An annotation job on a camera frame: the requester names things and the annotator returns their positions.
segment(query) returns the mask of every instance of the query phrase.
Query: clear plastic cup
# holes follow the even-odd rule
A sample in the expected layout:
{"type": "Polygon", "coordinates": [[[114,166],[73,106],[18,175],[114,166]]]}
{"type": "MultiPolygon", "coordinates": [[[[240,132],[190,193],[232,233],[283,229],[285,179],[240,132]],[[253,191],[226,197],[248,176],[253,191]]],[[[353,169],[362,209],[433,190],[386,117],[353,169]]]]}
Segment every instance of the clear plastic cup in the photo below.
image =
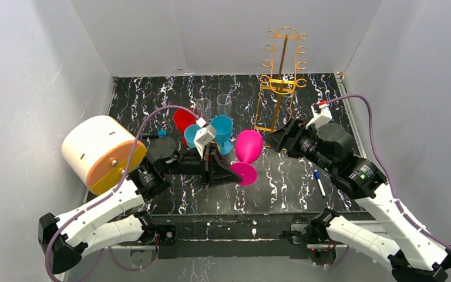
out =
{"type": "Polygon", "coordinates": [[[220,94],[217,97],[217,115],[218,116],[229,116],[231,113],[231,107],[233,105],[233,100],[229,94],[220,94]]]}
{"type": "Polygon", "coordinates": [[[196,101],[196,114],[210,122],[211,119],[211,101],[207,98],[201,98],[196,101]]]}

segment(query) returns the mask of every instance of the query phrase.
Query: table surface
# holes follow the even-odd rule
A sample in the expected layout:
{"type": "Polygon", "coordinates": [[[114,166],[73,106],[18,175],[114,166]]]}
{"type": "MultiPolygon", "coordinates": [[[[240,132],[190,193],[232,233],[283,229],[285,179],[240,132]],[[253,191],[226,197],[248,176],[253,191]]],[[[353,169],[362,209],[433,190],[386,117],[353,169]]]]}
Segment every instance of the table surface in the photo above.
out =
{"type": "MultiPolygon", "coordinates": [[[[312,103],[339,97],[340,93],[332,73],[300,76],[307,80],[307,87],[295,90],[293,117],[310,120],[312,103]]],[[[231,138],[234,148],[237,135],[253,126],[259,90],[258,75],[118,78],[109,115],[135,135],[144,117],[165,105],[195,108],[197,99],[209,98],[213,117],[216,115],[217,96],[228,93],[233,101],[230,117],[234,124],[231,138]]],[[[289,118],[290,99],[290,96],[283,98],[277,128],[289,118]]],[[[276,102],[277,95],[270,91],[263,92],[259,126],[269,127],[272,124],[276,102]]],[[[174,111],[157,114],[144,132],[166,129],[182,152],[187,147],[182,144],[182,135],[173,123],[174,111]]],[[[343,103],[332,105],[331,113],[334,122],[352,133],[343,103]]],[[[146,139],[142,141],[146,146],[149,144],[146,139]]],[[[234,152],[225,158],[236,160],[234,152]]],[[[264,148],[253,165],[258,179],[250,186],[228,184],[206,188],[201,185],[199,176],[169,176],[171,188],[136,210],[145,209],[151,214],[313,213],[326,207],[337,211],[361,210],[355,202],[330,185],[328,175],[321,176],[327,194],[323,199],[313,176],[317,166],[305,159],[292,159],[282,152],[275,153],[264,148]]]]}

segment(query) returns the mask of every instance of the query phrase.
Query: marker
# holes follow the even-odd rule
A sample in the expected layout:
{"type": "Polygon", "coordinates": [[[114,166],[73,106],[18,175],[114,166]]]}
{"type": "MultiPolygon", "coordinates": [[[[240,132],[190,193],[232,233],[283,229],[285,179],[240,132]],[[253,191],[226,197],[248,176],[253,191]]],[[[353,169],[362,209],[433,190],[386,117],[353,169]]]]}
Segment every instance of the marker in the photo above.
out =
{"type": "Polygon", "coordinates": [[[324,192],[324,188],[322,187],[321,177],[320,177],[317,169],[314,170],[314,176],[315,176],[315,179],[317,179],[317,184],[319,184],[319,189],[321,190],[322,197],[326,198],[326,193],[324,192]]]}

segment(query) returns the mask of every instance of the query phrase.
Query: white cylinder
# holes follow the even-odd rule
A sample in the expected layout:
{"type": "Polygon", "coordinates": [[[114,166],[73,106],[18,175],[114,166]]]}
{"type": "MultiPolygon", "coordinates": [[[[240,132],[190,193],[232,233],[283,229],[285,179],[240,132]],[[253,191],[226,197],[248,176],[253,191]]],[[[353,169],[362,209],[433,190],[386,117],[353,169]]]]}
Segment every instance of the white cylinder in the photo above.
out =
{"type": "MultiPolygon", "coordinates": [[[[135,137],[110,116],[95,116],[74,128],[63,141],[61,153],[77,175],[96,195],[121,178],[135,137]]],[[[138,141],[130,169],[146,154],[138,141]]]]}

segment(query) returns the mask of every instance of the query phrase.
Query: white panel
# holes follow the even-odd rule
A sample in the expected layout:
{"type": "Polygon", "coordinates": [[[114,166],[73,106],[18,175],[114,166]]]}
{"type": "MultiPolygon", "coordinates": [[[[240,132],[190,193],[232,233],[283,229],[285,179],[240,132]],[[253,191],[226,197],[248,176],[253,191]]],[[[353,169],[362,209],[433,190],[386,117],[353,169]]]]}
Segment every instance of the white panel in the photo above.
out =
{"type": "Polygon", "coordinates": [[[309,35],[304,72],[343,71],[382,1],[72,2],[113,76],[157,76],[265,73],[265,34],[282,26],[309,35]]]}
{"type": "MultiPolygon", "coordinates": [[[[385,1],[345,84],[369,98],[399,197],[451,244],[451,1],[385,1]]],[[[352,107],[370,152],[366,110],[358,100],[352,107]]]]}
{"type": "Polygon", "coordinates": [[[82,202],[65,136],[113,81],[69,1],[0,1],[0,281],[50,281],[38,219],[82,202]]]}
{"type": "Polygon", "coordinates": [[[112,76],[183,74],[186,52],[170,0],[72,0],[112,76]]]}

